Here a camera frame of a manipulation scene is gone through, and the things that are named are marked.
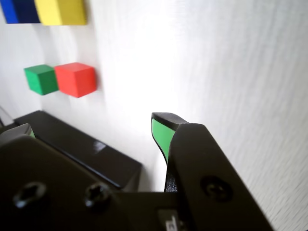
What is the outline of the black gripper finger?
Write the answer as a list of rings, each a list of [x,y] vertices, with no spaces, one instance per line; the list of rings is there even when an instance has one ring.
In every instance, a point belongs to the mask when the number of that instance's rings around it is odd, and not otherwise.
[[[151,115],[152,137],[194,231],[270,231],[272,226],[206,126]]]
[[[3,231],[118,231],[118,209],[93,175],[32,137],[30,125],[0,135]]]

